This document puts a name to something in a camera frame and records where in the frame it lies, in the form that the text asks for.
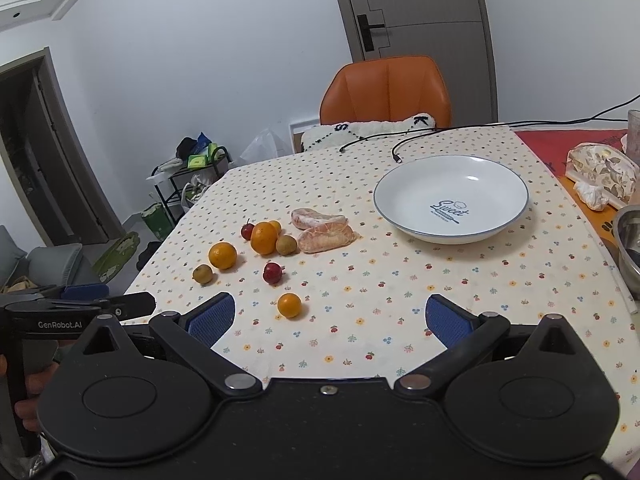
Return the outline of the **person's left hand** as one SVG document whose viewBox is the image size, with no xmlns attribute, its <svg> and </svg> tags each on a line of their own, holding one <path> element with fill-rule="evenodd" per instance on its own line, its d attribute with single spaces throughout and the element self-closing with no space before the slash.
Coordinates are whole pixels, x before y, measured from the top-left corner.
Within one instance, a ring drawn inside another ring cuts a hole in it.
<svg viewBox="0 0 640 480">
<path fill-rule="evenodd" d="M 14 406 L 14 412 L 28 431 L 41 431 L 37 417 L 39 397 L 57 370 L 58 362 L 52 362 L 41 372 L 27 375 L 25 378 L 27 399 L 18 401 Z"/>
</svg>

